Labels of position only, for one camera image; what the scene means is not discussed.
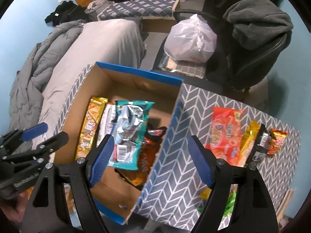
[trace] gray clothing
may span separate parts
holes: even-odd
[[[239,1],[227,9],[223,18],[234,25],[232,36],[248,50],[293,28],[289,15],[270,0]]]
[[[55,27],[46,40],[38,43],[29,54],[11,88],[9,131],[38,124],[43,104],[42,92],[54,67],[82,30],[81,21],[63,23]],[[30,150],[31,145],[31,142],[24,142],[15,153]]]

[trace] blue gripper pad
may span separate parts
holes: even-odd
[[[201,181],[210,189],[213,189],[215,185],[213,175],[216,163],[214,154],[209,149],[204,148],[197,136],[191,136],[188,139],[188,151]]]
[[[97,148],[91,149],[89,154],[94,149],[99,150],[100,152],[98,153],[89,171],[90,172],[89,184],[91,187],[100,182],[100,179],[103,176],[106,166],[108,165],[109,159],[114,151],[114,137],[111,135],[106,135],[103,141],[99,144],[99,146]]]
[[[24,130],[21,140],[22,141],[30,141],[35,137],[42,135],[48,131],[48,125],[46,123],[38,124],[30,129]]]

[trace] yellow snack package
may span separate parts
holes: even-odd
[[[200,199],[203,199],[203,200],[207,201],[211,191],[212,191],[211,189],[206,188],[206,189],[204,189],[204,191],[202,193],[200,193],[200,195],[198,197]]]
[[[108,99],[92,96],[82,125],[76,159],[86,157],[92,148],[94,136]]]
[[[241,140],[240,158],[239,158],[237,166],[244,167],[246,160],[254,146],[259,130],[260,130],[260,125],[255,120],[253,120],[250,123],[250,125],[247,127]]]

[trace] blue wall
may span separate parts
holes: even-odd
[[[288,0],[281,10],[294,25],[292,40],[268,75],[270,114],[300,130],[301,149],[286,215],[294,217],[311,188],[311,34]]]
[[[16,71],[52,31],[44,19],[58,4],[58,0],[14,0],[0,19],[0,134],[9,126],[9,93]]]

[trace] chair armrest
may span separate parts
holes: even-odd
[[[180,22],[180,18],[179,15],[181,13],[185,13],[185,14],[198,14],[201,15],[203,18],[211,20],[212,23],[216,23],[219,19],[207,12],[203,12],[203,11],[199,11],[199,10],[190,10],[190,9],[181,9],[181,10],[176,10],[173,12],[173,16],[176,20],[176,22]]]

